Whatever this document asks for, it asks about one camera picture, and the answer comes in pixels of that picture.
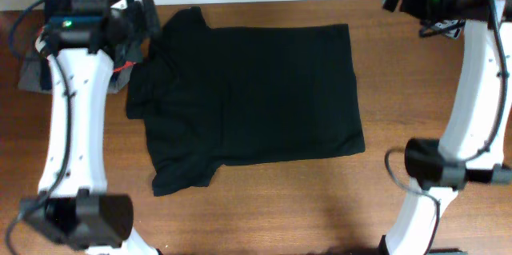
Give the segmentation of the black t-shirt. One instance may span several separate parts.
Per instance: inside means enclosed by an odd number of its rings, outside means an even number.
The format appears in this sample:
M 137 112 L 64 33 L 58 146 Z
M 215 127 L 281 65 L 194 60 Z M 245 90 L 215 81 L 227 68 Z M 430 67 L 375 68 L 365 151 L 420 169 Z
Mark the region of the black t-shirt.
M 366 148 L 346 24 L 213 28 L 180 10 L 133 68 L 126 115 L 145 126 L 157 197 L 206 187 L 223 165 Z

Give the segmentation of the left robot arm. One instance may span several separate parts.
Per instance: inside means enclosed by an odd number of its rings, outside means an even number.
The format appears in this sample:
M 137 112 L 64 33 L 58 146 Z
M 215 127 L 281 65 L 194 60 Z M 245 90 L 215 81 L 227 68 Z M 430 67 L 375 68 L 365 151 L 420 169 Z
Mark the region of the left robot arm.
M 16 219 L 75 251 L 154 254 L 130 197 L 108 192 L 103 161 L 108 86 L 130 51 L 159 32 L 154 1 L 68 1 L 34 43 L 50 68 L 50 138 L 38 194 L 21 200 Z

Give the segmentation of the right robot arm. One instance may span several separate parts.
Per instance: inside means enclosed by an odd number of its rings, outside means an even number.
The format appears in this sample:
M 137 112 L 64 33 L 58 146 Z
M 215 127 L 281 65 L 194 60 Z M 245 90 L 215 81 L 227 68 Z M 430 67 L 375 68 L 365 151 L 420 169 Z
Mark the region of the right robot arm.
M 470 182 L 508 185 L 504 139 L 511 110 L 511 0 L 383 0 L 417 18 L 422 38 L 464 33 L 454 106 L 439 139 L 413 138 L 401 153 L 409 182 L 380 254 L 430 254 L 441 217 Z

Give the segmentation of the red folded shirt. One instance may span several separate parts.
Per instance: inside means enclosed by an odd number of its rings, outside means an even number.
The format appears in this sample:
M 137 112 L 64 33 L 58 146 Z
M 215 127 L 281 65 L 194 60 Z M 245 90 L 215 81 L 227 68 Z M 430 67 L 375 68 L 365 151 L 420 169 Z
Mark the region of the red folded shirt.
M 124 65 L 113 69 L 113 73 L 116 74 L 116 73 L 122 72 L 123 70 L 128 69 L 129 67 L 132 67 L 133 65 L 135 65 L 135 62 L 127 61 L 127 62 L 125 62 Z

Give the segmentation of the navy folded shirt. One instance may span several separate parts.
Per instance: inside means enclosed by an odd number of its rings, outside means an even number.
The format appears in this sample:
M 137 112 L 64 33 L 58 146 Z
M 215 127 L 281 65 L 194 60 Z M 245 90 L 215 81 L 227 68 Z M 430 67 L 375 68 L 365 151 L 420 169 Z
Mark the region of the navy folded shirt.
M 40 61 L 39 85 L 43 91 L 52 90 L 52 77 L 47 60 Z

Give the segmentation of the grey folded shirt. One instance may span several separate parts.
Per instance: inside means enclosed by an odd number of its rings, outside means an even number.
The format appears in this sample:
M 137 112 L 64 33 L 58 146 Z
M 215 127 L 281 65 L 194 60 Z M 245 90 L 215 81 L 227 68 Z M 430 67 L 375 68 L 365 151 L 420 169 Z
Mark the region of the grey folded shirt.
M 19 75 L 18 88 L 20 90 L 40 94 L 50 94 L 52 92 L 52 90 L 43 91 L 39 85 L 41 60 L 45 59 L 41 59 L 35 52 L 29 52 L 26 54 Z M 132 68 L 129 67 L 122 72 L 113 74 L 110 79 L 107 93 L 117 94 L 124 86 L 126 86 L 130 80 L 131 70 Z

